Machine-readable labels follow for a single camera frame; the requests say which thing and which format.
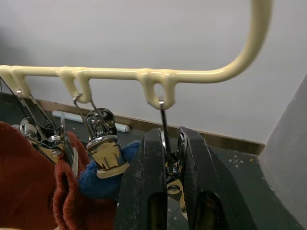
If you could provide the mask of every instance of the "dark speckled floor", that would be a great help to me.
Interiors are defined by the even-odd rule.
[[[34,110],[35,116],[42,121],[41,114]],[[24,118],[15,103],[0,102],[0,121],[11,125],[18,124]],[[80,140],[87,141],[88,135],[82,123],[66,121],[68,131],[74,132]],[[132,130],[130,133],[118,133],[122,146],[131,141],[141,140],[144,133]],[[171,140],[172,149],[176,149],[177,140]],[[287,212],[274,192],[269,188],[260,169],[258,157],[242,152],[212,147],[220,160],[229,168],[241,190],[244,200],[250,209],[255,223],[260,230],[302,230],[303,228]],[[176,201],[169,199],[168,230],[187,230],[187,221],[181,215]]]

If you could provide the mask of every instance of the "wooden baseboard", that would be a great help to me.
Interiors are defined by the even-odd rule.
[[[15,102],[14,97],[11,94],[3,93],[3,100]],[[60,110],[67,113],[79,114],[76,107],[66,104],[60,104],[50,101],[37,100],[42,108],[46,111]],[[89,112],[88,109],[82,109],[83,115],[87,115]],[[128,125],[132,129],[148,132],[153,128],[162,128],[162,124],[135,119],[131,117],[115,115],[115,121],[120,124]],[[210,146],[220,147],[228,150],[236,150],[240,152],[250,153],[254,155],[259,155],[263,148],[264,144],[257,143],[249,140],[225,137],[217,134],[206,133],[203,131],[198,131],[206,140],[207,144]],[[177,127],[169,126],[169,135],[171,138],[177,137]]]

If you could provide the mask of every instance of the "blue fabric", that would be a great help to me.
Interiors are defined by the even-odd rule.
[[[131,162],[140,146],[135,141],[122,149],[122,156],[125,161]],[[95,161],[86,166],[78,179],[80,193],[93,199],[115,199],[118,196],[122,175],[99,179],[96,176],[97,164]]]

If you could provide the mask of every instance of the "cream plastic hanger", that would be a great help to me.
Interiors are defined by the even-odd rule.
[[[206,71],[174,70],[174,69],[102,69],[84,67],[30,67],[0,66],[0,76],[14,91],[22,91],[22,96],[31,96],[25,81],[30,76],[58,76],[65,84],[72,97],[82,93],[78,102],[88,103],[92,99],[89,85],[90,79],[137,80],[145,93],[147,102],[160,109],[159,98],[154,92],[154,85],[161,84],[165,91],[164,108],[168,109],[175,103],[175,85],[185,83],[216,83],[234,78],[243,72],[255,59],[268,31],[272,0],[251,0],[252,18],[250,32],[244,49],[238,57],[227,66]],[[73,82],[77,79],[82,92]]]

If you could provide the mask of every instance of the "red cloth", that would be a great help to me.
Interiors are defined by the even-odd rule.
[[[79,154],[78,175],[89,159],[82,143],[68,133]],[[0,122],[0,227],[23,230],[113,229],[116,202],[81,195],[64,159],[54,165],[22,134]]]

